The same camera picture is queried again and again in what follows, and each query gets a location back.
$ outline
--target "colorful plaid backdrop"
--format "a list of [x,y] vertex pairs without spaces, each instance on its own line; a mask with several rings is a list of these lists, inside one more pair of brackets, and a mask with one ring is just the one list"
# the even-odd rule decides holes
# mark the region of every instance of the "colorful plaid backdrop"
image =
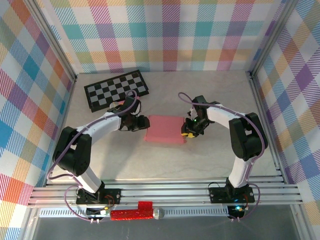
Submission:
[[320,239],[320,0],[300,0],[258,74],[281,161]]
[[95,73],[249,68],[281,0],[38,3],[74,69]]
[[282,12],[286,6],[286,3],[288,3],[288,0],[281,0],[281,3],[278,7],[278,9],[276,10],[273,18],[272,18],[272,21],[267,29],[267,31],[265,32],[264,36],[263,36],[263,39],[260,43],[260,46],[258,48],[258,50],[256,51],[254,57],[253,57],[253,60],[250,64],[250,68],[249,70],[252,70],[255,65],[257,64],[259,58],[261,57],[261,54],[263,52],[263,49],[265,48],[265,46],[267,45],[269,39],[270,39],[270,36],[272,35],[276,25],[277,25],[277,22],[279,20],[279,17],[282,15]]
[[23,0],[0,3],[0,240],[14,240],[45,176],[71,80]]

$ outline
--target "floor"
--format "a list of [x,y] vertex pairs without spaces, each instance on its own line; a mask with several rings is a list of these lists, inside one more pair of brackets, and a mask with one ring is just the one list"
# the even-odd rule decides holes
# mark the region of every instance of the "floor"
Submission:
[[108,240],[300,239],[289,205],[261,205],[254,214],[240,222],[231,222],[225,216],[200,216],[120,222],[107,219],[98,225],[88,224],[76,217],[40,217],[33,237],[34,240],[106,238]]
[[[70,103],[66,126],[78,127],[100,116],[91,113],[84,86],[116,76],[112,73],[80,74]],[[190,105],[178,98],[185,92],[192,98],[204,95],[242,113],[258,112],[248,79],[243,71],[143,72],[149,95],[140,98],[142,114],[187,117]],[[92,146],[90,166],[107,179],[217,178],[227,177],[234,164],[229,131],[211,124],[203,136],[189,138],[183,145],[144,141],[146,130],[115,131]],[[56,167],[55,174],[64,171]],[[270,150],[253,167],[252,175],[275,175]]]

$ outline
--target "red clamp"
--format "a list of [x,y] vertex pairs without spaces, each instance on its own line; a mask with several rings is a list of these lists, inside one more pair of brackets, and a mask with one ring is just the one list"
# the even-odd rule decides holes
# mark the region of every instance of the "red clamp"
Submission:
[[154,209],[152,201],[139,201],[138,209],[112,210],[110,212],[110,219],[113,221],[153,218]]

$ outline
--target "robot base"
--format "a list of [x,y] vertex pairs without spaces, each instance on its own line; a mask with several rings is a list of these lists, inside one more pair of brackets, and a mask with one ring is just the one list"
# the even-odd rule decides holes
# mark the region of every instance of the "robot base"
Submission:
[[228,206],[229,219],[243,218],[245,215],[245,206]]
[[227,194],[224,187],[210,187],[209,194],[212,204],[246,204],[255,202],[252,187],[246,187],[242,194],[232,197]]
[[79,205],[119,205],[121,189],[119,188],[100,188],[97,194],[92,194],[84,189],[77,192],[76,204]]

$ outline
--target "checkerboard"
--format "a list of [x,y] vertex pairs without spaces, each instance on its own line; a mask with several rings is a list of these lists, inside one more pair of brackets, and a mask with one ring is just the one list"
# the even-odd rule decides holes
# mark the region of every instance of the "checkerboard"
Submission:
[[135,90],[139,97],[149,94],[139,70],[87,85],[84,90],[91,112],[108,108],[113,102],[125,100],[130,90]]

